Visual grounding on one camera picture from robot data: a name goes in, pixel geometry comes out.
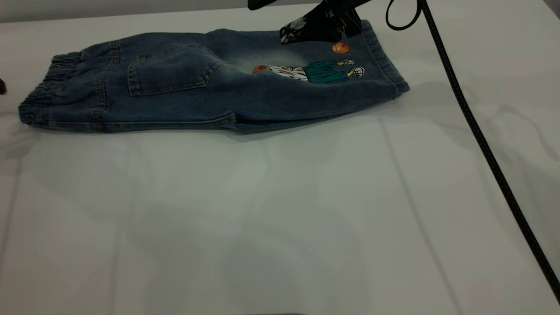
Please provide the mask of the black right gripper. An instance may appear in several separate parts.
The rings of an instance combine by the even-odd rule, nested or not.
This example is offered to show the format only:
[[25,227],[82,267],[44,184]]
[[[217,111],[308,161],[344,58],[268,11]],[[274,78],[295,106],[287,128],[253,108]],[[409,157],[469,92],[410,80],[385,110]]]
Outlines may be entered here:
[[[248,0],[248,9],[258,10],[277,0]],[[315,38],[352,38],[363,31],[356,8],[368,0],[323,0],[306,17],[298,18],[280,29],[280,43],[310,42]]]

